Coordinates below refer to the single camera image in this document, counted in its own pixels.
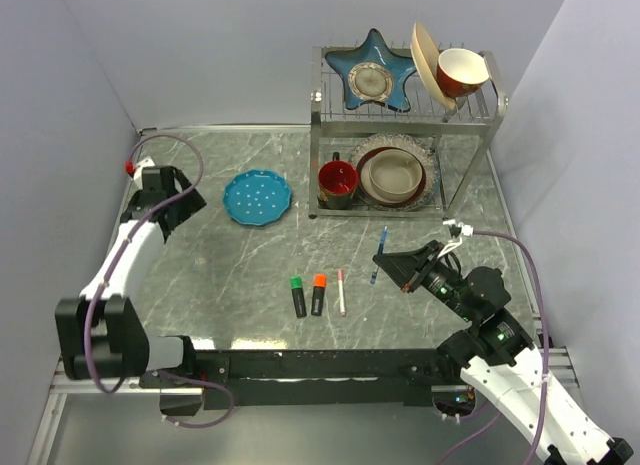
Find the green highlighter cap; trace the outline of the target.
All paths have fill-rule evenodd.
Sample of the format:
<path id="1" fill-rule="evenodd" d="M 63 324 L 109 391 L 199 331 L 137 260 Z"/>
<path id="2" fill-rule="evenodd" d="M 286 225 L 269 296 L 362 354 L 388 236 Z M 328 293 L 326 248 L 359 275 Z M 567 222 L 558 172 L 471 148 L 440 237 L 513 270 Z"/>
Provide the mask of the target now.
<path id="1" fill-rule="evenodd" d="M 303 283 L 300 276 L 292 276 L 290 279 L 291 289 L 302 289 Z"/>

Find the orange highlighter cap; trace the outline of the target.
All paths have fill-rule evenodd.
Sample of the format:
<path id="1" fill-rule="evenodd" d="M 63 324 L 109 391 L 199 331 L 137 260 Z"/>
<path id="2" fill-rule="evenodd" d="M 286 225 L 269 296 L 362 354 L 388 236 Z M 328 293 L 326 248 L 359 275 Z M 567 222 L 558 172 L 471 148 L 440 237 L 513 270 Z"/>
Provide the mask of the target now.
<path id="1" fill-rule="evenodd" d="M 313 287 L 314 288 L 321 288 L 321 289 L 325 289 L 327 286 L 327 277 L 325 274 L 322 273 L 317 273 L 314 276 L 314 283 L 313 283 Z"/>

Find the black green-tipped highlighter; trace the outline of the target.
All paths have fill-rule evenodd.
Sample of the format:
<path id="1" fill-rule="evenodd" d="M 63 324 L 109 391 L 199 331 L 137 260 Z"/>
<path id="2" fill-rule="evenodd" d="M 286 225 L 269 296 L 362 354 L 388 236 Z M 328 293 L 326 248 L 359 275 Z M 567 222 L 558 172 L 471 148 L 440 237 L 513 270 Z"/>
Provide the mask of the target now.
<path id="1" fill-rule="evenodd" d="M 291 289 L 293 306 L 297 318 L 304 318 L 307 316 L 306 303 L 304 290 Z"/>

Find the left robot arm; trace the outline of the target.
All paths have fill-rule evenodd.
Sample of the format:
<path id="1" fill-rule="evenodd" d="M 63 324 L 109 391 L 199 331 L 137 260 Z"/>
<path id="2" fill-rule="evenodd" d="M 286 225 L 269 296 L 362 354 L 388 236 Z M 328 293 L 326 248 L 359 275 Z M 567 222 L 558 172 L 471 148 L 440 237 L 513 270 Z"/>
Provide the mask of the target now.
<path id="1" fill-rule="evenodd" d="M 56 307 L 64 372 L 71 380 L 87 380 L 162 370 L 172 384 L 184 387 L 199 371 L 191 338 L 149 336 L 133 300 L 171 233 L 206 202 L 174 166 L 139 165 L 134 181 L 138 189 L 100 270 L 78 297 Z"/>

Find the white pink-tipped marker pen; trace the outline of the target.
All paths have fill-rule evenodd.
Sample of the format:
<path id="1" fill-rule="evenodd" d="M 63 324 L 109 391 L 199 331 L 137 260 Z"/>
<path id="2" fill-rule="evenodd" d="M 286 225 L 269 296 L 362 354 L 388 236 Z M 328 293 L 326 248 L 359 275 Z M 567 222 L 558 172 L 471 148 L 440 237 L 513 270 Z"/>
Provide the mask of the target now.
<path id="1" fill-rule="evenodd" d="M 339 313 L 341 317 L 346 317 L 346 303 L 345 303 L 345 290 L 344 290 L 344 272 L 342 269 L 338 269 L 338 299 L 339 299 Z"/>

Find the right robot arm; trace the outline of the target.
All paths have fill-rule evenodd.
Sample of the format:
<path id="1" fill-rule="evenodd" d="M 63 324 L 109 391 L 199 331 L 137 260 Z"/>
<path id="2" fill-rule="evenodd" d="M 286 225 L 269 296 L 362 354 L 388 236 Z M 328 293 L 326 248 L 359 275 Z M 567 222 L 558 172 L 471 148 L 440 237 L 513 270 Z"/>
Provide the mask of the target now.
<path id="1" fill-rule="evenodd" d="M 502 273 L 478 266 L 461 271 L 446 245 L 431 241 L 410 252 L 378 253 L 374 263 L 404 293 L 419 288 L 467 323 L 437 348 L 439 375 L 475 388 L 530 445 L 527 457 L 545 464 L 625 464 L 634 451 L 592 421 L 508 312 Z"/>

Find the black orange-tipped highlighter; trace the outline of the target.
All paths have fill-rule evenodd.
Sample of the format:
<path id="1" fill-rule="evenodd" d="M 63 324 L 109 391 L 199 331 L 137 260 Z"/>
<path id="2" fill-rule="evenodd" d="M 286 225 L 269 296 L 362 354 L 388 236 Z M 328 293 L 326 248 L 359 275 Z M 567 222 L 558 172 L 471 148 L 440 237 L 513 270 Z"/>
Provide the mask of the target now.
<path id="1" fill-rule="evenodd" d="M 325 300 L 325 289 L 314 288 L 312 291 L 312 306 L 311 306 L 311 314 L 313 316 L 321 316 L 324 308 L 324 300 Z"/>

